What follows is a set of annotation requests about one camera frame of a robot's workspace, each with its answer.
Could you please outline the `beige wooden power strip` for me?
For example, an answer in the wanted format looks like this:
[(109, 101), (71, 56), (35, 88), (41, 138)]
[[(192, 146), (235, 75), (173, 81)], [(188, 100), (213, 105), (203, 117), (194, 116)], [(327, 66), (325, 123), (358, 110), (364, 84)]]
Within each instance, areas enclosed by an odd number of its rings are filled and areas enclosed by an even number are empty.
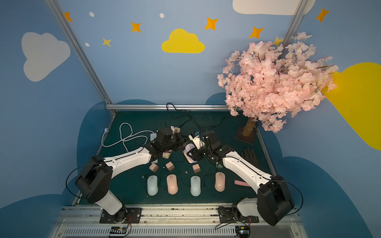
[[(180, 133), (181, 129), (178, 127), (170, 126), (173, 133)], [(169, 159), (171, 156), (172, 150), (163, 152), (162, 157), (165, 159)]]

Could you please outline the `purple wireless mouse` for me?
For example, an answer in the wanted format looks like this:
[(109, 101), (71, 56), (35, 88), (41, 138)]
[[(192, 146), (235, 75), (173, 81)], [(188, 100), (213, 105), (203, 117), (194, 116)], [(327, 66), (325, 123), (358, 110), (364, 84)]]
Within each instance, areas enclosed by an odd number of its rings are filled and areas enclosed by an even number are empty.
[(194, 148), (195, 148), (195, 145), (194, 145), (193, 143), (189, 143), (189, 144), (186, 145), (184, 151), (185, 151), (186, 153), (188, 153), (189, 151), (191, 151), (191, 150), (194, 149)]

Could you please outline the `pink USB charger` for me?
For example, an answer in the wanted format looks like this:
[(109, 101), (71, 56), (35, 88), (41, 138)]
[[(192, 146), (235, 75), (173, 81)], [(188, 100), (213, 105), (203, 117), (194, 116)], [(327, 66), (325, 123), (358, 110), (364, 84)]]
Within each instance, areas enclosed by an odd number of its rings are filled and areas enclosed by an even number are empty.
[(168, 171), (173, 171), (175, 169), (175, 166), (172, 162), (168, 162), (165, 166)]
[(157, 164), (151, 164), (149, 169), (153, 172), (156, 173), (159, 170), (159, 166)]

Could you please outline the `peach wireless mouse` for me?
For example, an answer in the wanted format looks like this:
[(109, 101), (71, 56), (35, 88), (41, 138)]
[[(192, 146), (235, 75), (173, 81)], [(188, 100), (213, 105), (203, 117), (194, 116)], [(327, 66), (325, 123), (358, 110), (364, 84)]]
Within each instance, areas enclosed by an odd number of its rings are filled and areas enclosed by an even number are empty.
[(186, 158), (186, 160), (187, 160), (190, 164), (195, 163), (195, 161), (194, 161), (190, 156), (187, 155), (187, 151), (186, 151), (186, 150), (183, 151), (183, 154), (184, 154), (184, 157)]

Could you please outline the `pink USB charger plug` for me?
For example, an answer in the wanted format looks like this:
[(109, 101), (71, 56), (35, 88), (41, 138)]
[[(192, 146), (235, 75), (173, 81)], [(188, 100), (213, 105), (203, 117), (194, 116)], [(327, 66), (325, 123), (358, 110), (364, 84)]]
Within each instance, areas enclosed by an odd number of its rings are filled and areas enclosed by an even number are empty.
[(199, 164), (195, 164), (192, 166), (192, 169), (194, 171), (195, 174), (198, 174), (201, 172), (201, 168), (200, 168), (200, 165)]

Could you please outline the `pink wireless mouse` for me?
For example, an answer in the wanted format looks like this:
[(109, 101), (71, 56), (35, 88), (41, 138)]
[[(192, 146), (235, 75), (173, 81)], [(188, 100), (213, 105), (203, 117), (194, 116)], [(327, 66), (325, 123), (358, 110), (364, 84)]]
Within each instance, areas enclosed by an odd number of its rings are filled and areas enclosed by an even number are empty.
[(166, 178), (167, 181), (167, 190), (170, 195), (175, 195), (179, 188), (177, 183), (177, 176), (174, 174), (168, 175)]
[(226, 181), (226, 176), (222, 172), (217, 172), (215, 174), (215, 189), (218, 192), (223, 192), (225, 190), (225, 181)]

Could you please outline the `light blue wireless mouse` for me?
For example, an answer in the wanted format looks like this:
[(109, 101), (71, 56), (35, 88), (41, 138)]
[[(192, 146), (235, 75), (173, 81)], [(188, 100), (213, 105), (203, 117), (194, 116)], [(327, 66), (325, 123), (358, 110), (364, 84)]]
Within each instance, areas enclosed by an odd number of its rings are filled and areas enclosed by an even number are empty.
[(201, 179), (199, 176), (192, 176), (190, 179), (191, 195), (197, 197), (201, 194)]

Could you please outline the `pink wireless mouse front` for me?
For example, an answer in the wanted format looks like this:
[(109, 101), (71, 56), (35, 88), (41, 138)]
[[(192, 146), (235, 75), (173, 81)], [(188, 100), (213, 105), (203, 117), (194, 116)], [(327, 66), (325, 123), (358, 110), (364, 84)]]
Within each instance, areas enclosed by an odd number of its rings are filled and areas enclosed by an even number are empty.
[(177, 176), (174, 174), (168, 175), (166, 178), (167, 181), (167, 190), (170, 195), (175, 195), (179, 188), (177, 183)]

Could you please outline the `light green wireless mouse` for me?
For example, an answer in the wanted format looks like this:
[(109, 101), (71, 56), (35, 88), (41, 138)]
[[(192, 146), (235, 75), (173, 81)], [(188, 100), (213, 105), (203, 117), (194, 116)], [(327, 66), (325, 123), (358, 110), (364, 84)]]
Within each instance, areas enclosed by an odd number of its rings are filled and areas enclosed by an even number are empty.
[(158, 177), (156, 175), (149, 176), (147, 179), (147, 193), (149, 196), (155, 196), (158, 193)]

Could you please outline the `white power strip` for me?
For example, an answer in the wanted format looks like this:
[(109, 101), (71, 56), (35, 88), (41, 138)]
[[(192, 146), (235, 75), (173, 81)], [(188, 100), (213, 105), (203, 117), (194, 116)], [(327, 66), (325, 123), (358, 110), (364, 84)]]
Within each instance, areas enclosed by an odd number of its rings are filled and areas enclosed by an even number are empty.
[[(151, 142), (154, 141), (156, 137), (157, 137), (157, 134), (156, 134), (156, 133), (151, 133), (151, 134), (150, 134), (150, 141), (151, 141)], [(152, 163), (152, 164), (157, 164), (157, 163), (158, 163), (158, 159), (156, 159), (155, 161), (152, 161), (151, 163)]]

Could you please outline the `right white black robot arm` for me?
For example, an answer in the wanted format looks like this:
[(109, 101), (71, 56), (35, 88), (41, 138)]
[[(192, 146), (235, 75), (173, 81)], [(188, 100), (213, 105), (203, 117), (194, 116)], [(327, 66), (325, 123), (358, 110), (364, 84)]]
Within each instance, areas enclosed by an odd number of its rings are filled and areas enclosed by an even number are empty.
[(269, 225), (275, 226), (294, 208), (292, 195), (283, 177), (272, 176), (250, 164), (232, 147), (221, 144), (213, 131), (204, 136), (194, 132), (189, 135), (189, 140), (194, 145), (187, 152), (190, 158), (198, 160), (206, 156), (234, 172), (253, 189), (257, 194), (255, 208)]

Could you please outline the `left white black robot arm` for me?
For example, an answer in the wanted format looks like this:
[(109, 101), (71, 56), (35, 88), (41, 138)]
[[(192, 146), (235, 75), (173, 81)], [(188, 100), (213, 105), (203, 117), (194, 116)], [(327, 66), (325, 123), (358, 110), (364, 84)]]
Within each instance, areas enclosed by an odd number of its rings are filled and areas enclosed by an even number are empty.
[(89, 203), (100, 206), (107, 214), (122, 219), (122, 202), (109, 190), (111, 180), (134, 167), (154, 162), (167, 151), (177, 151), (186, 142), (179, 133), (164, 135), (144, 146), (119, 156), (92, 157), (83, 166), (75, 180), (75, 185)]

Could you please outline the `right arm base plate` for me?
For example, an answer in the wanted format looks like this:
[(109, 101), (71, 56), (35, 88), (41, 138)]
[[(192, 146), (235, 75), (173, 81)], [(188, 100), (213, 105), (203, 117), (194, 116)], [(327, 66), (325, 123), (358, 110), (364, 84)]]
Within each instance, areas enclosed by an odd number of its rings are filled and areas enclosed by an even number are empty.
[(219, 206), (217, 212), (220, 223), (259, 223), (258, 216), (244, 217), (237, 208)]

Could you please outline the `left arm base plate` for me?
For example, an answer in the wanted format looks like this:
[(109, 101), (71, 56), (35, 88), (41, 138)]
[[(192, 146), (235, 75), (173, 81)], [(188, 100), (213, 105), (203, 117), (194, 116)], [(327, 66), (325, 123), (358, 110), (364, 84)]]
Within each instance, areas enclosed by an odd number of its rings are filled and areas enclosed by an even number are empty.
[(101, 212), (100, 224), (138, 224), (141, 219), (142, 208), (122, 207), (115, 215), (105, 209)]

